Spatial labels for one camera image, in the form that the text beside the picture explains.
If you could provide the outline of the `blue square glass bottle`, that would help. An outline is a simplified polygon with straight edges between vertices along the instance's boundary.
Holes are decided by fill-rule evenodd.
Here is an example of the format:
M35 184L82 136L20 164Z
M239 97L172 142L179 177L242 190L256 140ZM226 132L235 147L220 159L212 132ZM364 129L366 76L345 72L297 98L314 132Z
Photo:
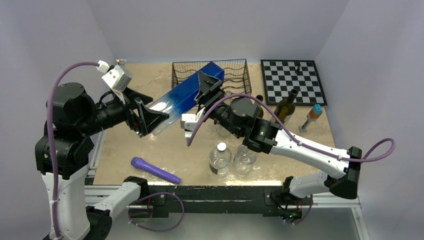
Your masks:
M198 73L202 72L206 75L224 80L225 71L215 62L211 61L200 70L189 75L187 79L182 81L172 90L151 103L148 108L169 115L169 118L158 125L153 131L154 136L158 136L165 129L181 118L195 106L195 97L199 92Z

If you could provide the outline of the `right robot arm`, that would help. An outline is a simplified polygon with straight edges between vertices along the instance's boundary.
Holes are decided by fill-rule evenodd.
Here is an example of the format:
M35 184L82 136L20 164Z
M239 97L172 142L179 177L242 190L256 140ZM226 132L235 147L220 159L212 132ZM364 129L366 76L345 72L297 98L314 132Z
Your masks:
M362 157L357 147L339 149L294 135L280 124L259 116L260 108L248 94L225 96L223 82L202 71L197 73L199 91L194 102L205 111L203 123L211 119L253 152L288 157L319 169L318 173L302 177L289 176L284 180L280 196L288 204L307 195L330 192L354 200L358 196ZM230 105L225 100L231 98Z

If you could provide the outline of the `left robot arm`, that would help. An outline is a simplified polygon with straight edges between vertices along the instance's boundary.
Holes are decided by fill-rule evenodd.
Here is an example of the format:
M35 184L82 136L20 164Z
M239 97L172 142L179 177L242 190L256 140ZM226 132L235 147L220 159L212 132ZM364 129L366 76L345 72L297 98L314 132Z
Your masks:
M95 103L82 84L70 82L55 88L50 119L35 145L36 167L40 171L51 205L49 240L103 240L116 218L128 205L142 205L149 199L148 182L130 176L103 201L88 206L85 183L93 135L120 123L140 137L150 134L169 118L164 112L146 107L150 96L124 90L126 103L114 98Z

